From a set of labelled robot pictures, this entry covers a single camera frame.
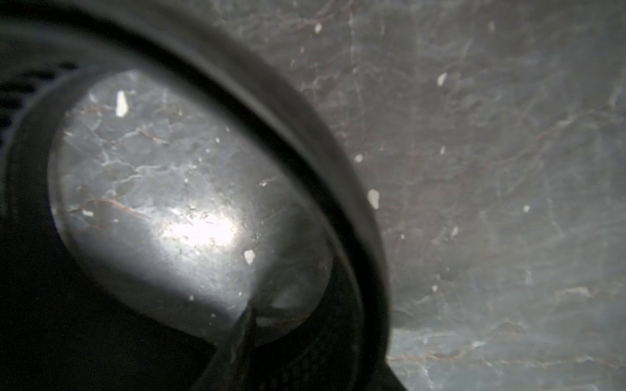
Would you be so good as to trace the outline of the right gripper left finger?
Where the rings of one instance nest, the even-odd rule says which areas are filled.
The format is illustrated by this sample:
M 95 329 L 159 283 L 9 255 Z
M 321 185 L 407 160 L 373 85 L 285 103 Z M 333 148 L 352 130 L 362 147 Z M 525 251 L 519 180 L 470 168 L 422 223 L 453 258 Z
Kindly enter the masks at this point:
M 248 306 L 192 390 L 250 390 L 255 331 L 254 309 Z

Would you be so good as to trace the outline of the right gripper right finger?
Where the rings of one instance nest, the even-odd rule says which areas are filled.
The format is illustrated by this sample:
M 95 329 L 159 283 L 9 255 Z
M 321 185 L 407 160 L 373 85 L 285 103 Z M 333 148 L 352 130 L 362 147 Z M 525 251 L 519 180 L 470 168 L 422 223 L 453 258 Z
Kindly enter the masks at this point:
M 368 383 L 368 391 L 406 391 L 385 360 L 376 365 Z

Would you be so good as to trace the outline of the black belt with silver buckle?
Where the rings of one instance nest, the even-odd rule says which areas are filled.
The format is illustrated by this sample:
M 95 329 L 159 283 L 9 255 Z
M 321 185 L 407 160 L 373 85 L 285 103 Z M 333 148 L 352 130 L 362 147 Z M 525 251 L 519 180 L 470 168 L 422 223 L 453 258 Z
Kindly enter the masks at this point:
M 368 390 L 389 288 L 324 121 L 155 1 L 1 4 L 1 387 L 192 390 L 243 311 L 250 390 Z

